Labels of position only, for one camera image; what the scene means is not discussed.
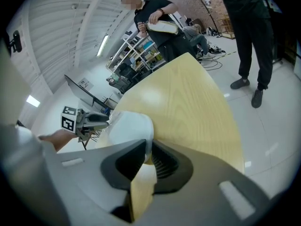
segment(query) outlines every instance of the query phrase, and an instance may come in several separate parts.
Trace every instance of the legs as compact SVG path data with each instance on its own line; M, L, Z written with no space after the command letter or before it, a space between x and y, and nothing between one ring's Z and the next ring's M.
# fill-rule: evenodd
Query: legs
M247 79L249 76L252 62L252 40L249 35L245 21L241 19L231 19L237 43L240 66L238 74Z
M207 40L206 38L204 37L204 35L202 34L199 34L198 36L196 37L193 37L191 40L190 40L190 44L192 47L196 46L197 44L199 44L203 51L204 51L204 55L206 55L208 53L208 45L207 45Z
M166 41L158 47L158 50L167 62L170 62L187 52L196 59L193 47L190 45L184 34Z
M181 56L185 53L190 53L195 59L197 59L193 47L191 46L189 40L186 38L184 34L177 36L176 38L173 38L172 44L174 49L177 51L178 56Z
M270 19L255 18L249 28L259 64L258 89L268 88L273 71L273 29Z
M252 43L259 64L258 87L252 98L252 106L261 106L263 90L268 88L273 71L273 29L270 19L244 18L232 19L232 26L237 41L240 58L240 80L231 84L232 89L249 85L247 79L252 62Z
M173 45L169 41L160 45L158 50L166 62L170 62L178 57Z

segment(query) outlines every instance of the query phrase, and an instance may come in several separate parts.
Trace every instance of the brick wall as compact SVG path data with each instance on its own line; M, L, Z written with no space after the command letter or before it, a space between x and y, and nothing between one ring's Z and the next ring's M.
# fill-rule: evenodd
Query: brick wall
M204 6L199 0L170 0L170 1L172 1L174 4L176 4L179 7L179 13L182 16L186 15L191 19L199 18L202 21L205 28L209 26L215 28L212 19L210 18L206 9L204 8ZM211 1L210 6L212 7L212 9L209 10L211 11L211 15L218 29L221 30L217 20L223 18L223 16L227 14L227 10L222 0L210 0L210 1Z

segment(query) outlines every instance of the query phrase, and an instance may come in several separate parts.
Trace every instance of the black shoe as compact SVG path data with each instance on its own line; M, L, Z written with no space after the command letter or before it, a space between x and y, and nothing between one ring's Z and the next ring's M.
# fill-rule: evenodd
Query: black shoe
M243 78L240 78L238 81L233 82L230 87L231 89L239 89L248 85L250 85L250 81L248 79L244 82Z
M253 95L253 98L252 98L252 101L251 101L251 104L254 108L259 108L261 106L261 102L262 102L262 95L263 95L263 91L262 90L256 90L254 95Z

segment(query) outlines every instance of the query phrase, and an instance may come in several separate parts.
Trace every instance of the light wood table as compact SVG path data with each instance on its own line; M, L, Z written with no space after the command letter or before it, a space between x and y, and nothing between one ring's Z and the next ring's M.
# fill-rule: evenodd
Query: light wood table
M217 156L244 172L240 135L232 112L213 79L188 53L132 87L115 110L146 114L153 122L155 139ZM105 141L101 134L96 147L107 146ZM153 188L141 185L144 180L156 183L150 164L141 167L131 184L134 218L152 199ZM145 179L146 174L152 179Z

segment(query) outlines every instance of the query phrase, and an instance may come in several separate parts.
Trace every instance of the fluorescent light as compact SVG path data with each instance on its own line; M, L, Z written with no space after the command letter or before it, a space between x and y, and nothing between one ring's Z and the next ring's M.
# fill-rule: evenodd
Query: fluorescent light
M251 165L252 165L251 161L246 161L245 162L245 168L249 168L249 167L251 167Z
M102 42L102 44L101 44L101 46L100 46L100 48L99 48L99 51L98 51L98 53L97 53L97 56L100 56L100 54L102 53L103 48L104 48L104 45L105 45L105 43L106 43L108 37L109 37L108 35L105 35L105 37L104 37L104 39L103 39L103 42Z
M28 96L27 100L26 100L29 104L32 104L35 107L38 107L40 105L40 102L37 101L35 98L33 98L32 96Z

